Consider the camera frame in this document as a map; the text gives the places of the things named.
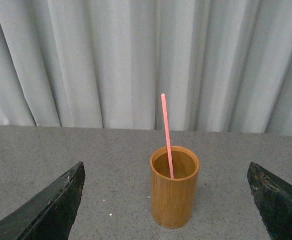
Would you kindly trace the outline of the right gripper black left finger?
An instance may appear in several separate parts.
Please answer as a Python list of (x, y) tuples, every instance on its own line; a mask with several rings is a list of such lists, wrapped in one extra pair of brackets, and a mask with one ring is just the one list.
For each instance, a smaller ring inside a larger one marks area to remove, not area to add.
[(77, 216), (85, 181), (78, 162), (17, 210), (0, 220), (0, 240), (66, 240)]

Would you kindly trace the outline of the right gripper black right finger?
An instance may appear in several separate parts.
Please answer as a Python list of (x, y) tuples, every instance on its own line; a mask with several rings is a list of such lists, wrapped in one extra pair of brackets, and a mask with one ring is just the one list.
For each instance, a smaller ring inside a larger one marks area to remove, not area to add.
[(255, 162), (247, 179), (270, 238), (292, 240), (292, 185)]

